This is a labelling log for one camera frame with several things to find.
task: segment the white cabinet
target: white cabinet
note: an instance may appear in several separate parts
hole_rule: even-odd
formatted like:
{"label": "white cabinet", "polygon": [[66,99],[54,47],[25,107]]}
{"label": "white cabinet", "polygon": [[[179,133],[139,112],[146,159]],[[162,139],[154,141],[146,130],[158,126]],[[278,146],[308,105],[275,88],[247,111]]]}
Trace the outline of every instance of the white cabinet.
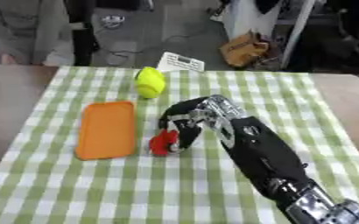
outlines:
{"label": "white cabinet", "polygon": [[266,14],[262,14],[254,0],[233,0],[224,11],[224,27],[230,39],[250,30],[270,36],[278,20],[279,11],[280,3]]}

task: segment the table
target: table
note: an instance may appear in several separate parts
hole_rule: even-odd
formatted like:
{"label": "table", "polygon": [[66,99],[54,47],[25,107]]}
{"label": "table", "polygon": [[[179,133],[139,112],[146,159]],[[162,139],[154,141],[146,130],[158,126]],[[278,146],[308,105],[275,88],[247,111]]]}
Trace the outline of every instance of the table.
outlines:
{"label": "table", "polygon": [[[56,71],[56,67],[0,66],[0,160]],[[313,80],[359,150],[359,78],[316,74]]]}

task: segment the orange tray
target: orange tray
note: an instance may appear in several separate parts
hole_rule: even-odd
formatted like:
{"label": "orange tray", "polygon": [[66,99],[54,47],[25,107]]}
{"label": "orange tray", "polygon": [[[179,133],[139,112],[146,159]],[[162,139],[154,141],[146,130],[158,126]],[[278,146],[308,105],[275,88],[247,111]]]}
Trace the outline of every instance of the orange tray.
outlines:
{"label": "orange tray", "polygon": [[130,101],[94,103],[83,112],[76,157],[119,158],[135,148],[134,107]]}

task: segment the black cable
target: black cable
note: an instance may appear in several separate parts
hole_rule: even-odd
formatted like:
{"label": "black cable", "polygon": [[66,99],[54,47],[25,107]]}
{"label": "black cable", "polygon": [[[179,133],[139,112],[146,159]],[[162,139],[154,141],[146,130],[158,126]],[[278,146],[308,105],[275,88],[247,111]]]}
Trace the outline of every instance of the black cable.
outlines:
{"label": "black cable", "polygon": [[173,35],[171,37],[166,38],[164,41],[160,42],[157,45],[148,46],[143,50],[135,51],[135,52],[127,51],[127,50],[110,51],[110,50],[106,50],[106,49],[103,49],[103,51],[106,51],[107,53],[115,55],[117,57],[124,58],[124,60],[121,63],[118,63],[118,64],[109,63],[111,66],[120,67],[130,57],[130,55],[125,55],[125,54],[140,54],[140,53],[147,53],[147,52],[150,52],[153,50],[162,50],[162,49],[164,49],[164,44],[169,42],[171,39],[190,39],[190,38],[194,38],[194,37],[200,36],[201,34],[206,34],[206,33],[208,33],[208,29],[203,29],[201,31],[198,31],[198,32],[190,34],[190,35]]}

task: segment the gray sleeve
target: gray sleeve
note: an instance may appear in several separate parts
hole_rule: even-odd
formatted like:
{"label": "gray sleeve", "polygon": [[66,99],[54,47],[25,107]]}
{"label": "gray sleeve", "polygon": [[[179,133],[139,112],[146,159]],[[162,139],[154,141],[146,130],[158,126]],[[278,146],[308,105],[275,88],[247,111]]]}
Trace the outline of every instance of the gray sleeve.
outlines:
{"label": "gray sleeve", "polygon": [[14,36],[3,21],[0,14],[0,53],[12,55],[17,63],[30,63],[30,50],[28,46],[32,46],[29,39],[22,39]]}

